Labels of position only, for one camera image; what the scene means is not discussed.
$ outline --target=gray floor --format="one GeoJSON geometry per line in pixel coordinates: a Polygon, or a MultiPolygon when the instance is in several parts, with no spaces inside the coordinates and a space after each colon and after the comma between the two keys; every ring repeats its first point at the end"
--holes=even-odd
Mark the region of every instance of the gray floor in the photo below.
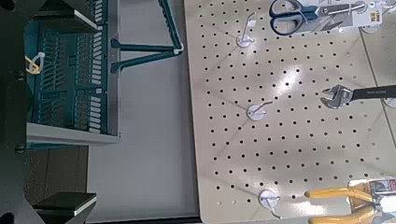
{"type": "MultiPolygon", "coordinates": [[[[169,2],[185,41],[183,1],[169,2]]],[[[120,10],[120,42],[171,44],[157,0],[121,0],[120,10]]],[[[90,148],[98,204],[88,222],[198,216],[190,107],[186,52],[122,71],[122,143],[90,148]]]]}

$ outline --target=wrench handle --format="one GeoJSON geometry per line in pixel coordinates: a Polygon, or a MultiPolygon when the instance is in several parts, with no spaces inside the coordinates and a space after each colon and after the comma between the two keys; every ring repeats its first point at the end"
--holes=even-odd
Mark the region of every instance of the wrench handle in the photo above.
{"type": "Polygon", "coordinates": [[[396,98],[396,85],[354,90],[350,101],[382,98],[396,98]]]}

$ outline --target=scissors handle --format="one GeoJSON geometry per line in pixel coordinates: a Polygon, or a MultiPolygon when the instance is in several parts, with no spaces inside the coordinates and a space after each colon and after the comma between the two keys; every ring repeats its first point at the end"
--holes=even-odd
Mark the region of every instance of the scissors handle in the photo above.
{"type": "Polygon", "coordinates": [[[292,5],[293,10],[276,13],[275,7],[278,0],[275,0],[270,6],[270,16],[275,17],[288,17],[289,15],[302,14],[302,13],[315,13],[318,9],[316,6],[305,7],[298,0],[285,0],[292,5]]]}
{"type": "Polygon", "coordinates": [[[275,17],[272,18],[270,21],[270,25],[271,28],[273,29],[273,31],[277,34],[277,35],[292,35],[294,33],[296,33],[304,24],[305,19],[303,18],[302,15],[290,15],[288,17],[275,17]],[[279,31],[279,29],[277,28],[277,23],[278,22],[282,22],[282,21],[292,21],[294,22],[294,27],[291,29],[291,31],[288,32],[281,32],[279,31]]]}
{"type": "Polygon", "coordinates": [[[292,35],[303,26],[304,22],[315,20],[318,18],[318,15],[316,14],[318,7],[304,7],[298,0],[286,1],[292,5],[292,11],[276,13],[275,7],[278,0],[275,0],[270,6],[270,16],[272,17],[270,25],[277,35],[292,35]],[[280,32],[279,29],[277,29],[276,24],[278,22],[287,21],[294,22],[294,27],[289,32],[280,32]]]}

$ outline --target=teal plastic crate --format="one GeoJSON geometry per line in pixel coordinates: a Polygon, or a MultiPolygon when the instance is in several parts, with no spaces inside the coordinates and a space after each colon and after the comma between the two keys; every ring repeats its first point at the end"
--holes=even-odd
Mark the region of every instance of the teal plastic crate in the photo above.
{"type": "Polygon", "coordinates": [[[40,26],[46,54],[35,77],[32,122],[107,133],[107,0],[89,1],[99,32],[60,35],[40,26]]]}

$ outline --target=scissors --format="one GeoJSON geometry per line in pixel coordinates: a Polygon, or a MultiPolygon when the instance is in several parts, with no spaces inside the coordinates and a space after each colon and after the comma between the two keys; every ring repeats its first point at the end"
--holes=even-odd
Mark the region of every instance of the scissors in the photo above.
{"type": "Polygon", "coordinates": [[[277,35],[292,35],[296,33],[305,22],[317,20],[321,17],[327,16],[335,16],[337,14],[342,13],[350,13],[351,11],[364,8],[366,5],[364,3],[361,4],[340,4],[340,5],[332,5],[326,7],[316,7],[316,6],[303,6],[298,0],[285,0],[293,6],[294,10],[276,13],[274,11],[276,3],[278,0],[275,0],[273,4],[270,6],[270,16],[271,16],[271,28],[277,35]],[[280,32],[277,29],[276,23],[282,21],[292,21],[294,22],[294,28],[287,33],[280,32]]]}

